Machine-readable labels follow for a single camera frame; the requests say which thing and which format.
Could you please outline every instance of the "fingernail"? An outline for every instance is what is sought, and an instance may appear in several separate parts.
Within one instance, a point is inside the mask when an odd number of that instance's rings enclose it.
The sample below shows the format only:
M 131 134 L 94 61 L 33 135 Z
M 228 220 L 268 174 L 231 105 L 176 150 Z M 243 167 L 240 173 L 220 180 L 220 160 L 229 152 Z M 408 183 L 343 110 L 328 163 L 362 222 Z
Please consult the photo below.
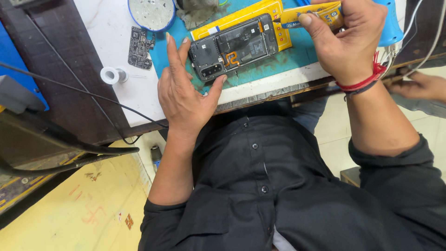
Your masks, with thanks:
M 299 16 L 299 22 L 302 24 L 302 26 L 308 27 L 311 24 L 311 17 L 305 13 L 301 14 Z

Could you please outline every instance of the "hand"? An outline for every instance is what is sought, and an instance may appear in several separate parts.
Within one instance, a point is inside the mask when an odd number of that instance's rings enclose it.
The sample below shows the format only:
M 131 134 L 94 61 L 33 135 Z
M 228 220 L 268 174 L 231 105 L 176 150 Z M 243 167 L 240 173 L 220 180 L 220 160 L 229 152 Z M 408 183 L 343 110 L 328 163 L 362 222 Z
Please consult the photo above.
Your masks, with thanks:
M 192 75 L 185 68 L 190 40 L 185 38 L 178 50 L 169 33 L 166 33 L 166 41 L 169 67 L 164 68 L 158 81 L 158 99 L 169 121 L 169 132 L 184 139 L 196 140 L 201 128 L 217 108 L 227 76 L 216 78 L 207 96 L 203 96 L 195 90 L 190 82 Z
M 321 4 L 331 0 L 312 0 Z M 322 68 L 340 85 L 358 84 L 373 74 L 373 55 L 380 40 L 387 7 L 372 0 L 342 0 L 344 23 L 336 35 L 314 14 L 302 14 L 299 21 L 314 42 Z
M 407 68 L 400 70 L 405 74 Z M 437 100 L 446 104 L 446 79 L 437 76 L 429 76 L 418 71 L 409 75 L 413 81 L 403 81 L 402 84 L 390 84 L 387 86 L 390 92 L 398 93 L 409 99 Z

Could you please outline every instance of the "black circuit board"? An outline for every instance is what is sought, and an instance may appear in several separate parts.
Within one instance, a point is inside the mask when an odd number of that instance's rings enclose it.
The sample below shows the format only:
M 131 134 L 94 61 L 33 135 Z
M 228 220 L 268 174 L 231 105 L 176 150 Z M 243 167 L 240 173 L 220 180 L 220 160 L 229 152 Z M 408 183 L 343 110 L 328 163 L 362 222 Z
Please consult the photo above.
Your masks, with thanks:
M 128 63 L 139 68 L 150 70 L 152 60 L 147 57 L 149 50 L 153 50 L 154 46 L 155 34 L 152 35 L 152 40 L 148 40 L 146 30 L 133 26 L 130 37 L 130 49 L 128 50 Z

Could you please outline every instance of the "teal repair mat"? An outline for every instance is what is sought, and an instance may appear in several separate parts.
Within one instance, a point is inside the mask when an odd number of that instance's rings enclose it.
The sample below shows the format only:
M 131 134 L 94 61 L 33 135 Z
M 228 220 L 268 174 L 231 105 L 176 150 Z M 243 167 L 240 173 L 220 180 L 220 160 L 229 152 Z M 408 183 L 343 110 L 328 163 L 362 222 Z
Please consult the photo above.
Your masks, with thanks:
M 218 12 L 211 16 L 211 18 L 203 25 L 225 17 L 256 2 L 258 1 L 228 0 L 226 4 L 220 6 Z M 282 3 L 284 8 L 297 7 L 295 0 L 283 0 Z M 181 45 L 184 37 L 188 36 L 190 38 L 190 33 L 186 30 L 184 22 L 178 17 L 176 17 L 175 23 L 168 32 L 175 38 L 175 42 L 177 43 L 178 47 Z M 289 35 L 291 37 L 293 47 L 280 51 L 273 57 L 237 70 L 237 74 L 235 72 L 228 74 L 228 79 L 224 83 L 223 89 L 248 83 L 257 79 L 262 79 L 264 77 L 292 70 L 294 68 L 303 67 L 318 61 L 314 50 L 313 41 L 311 40 L 311 37 L 307 31 L 305 31 L 303 28 L 289 29 Z M 148 37 L 149 39 L 152 39 L 151 34 L 148 34 Z M 156 44 L 154 49 L 150 51 L 150 55 L 152 57 L 153 65 L 155 66 L 158 78 L 160 78 L 163 69 L 169 66 L 164 33 L 157 33 Z M 186 70 L 192 74 L 192 76 L 196 75 L 189 59 L 187 59 L 186 62 Z M 192 79 L 191 82 L 195 86 L 195 89 L 202 94 L 207 92 L 211 86 L 211 84 L 201 82 L 198 77 Z

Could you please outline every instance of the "smartphone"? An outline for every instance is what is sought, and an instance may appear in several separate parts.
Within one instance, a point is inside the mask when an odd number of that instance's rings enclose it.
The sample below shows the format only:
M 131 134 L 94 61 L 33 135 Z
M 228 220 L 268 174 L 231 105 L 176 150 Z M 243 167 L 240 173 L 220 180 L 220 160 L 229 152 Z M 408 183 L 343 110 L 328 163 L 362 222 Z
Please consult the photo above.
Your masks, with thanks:
M 278 51 L 273 19 L 266 13 L 193 41 L 189 59 L 199 79 L 208 82 Z

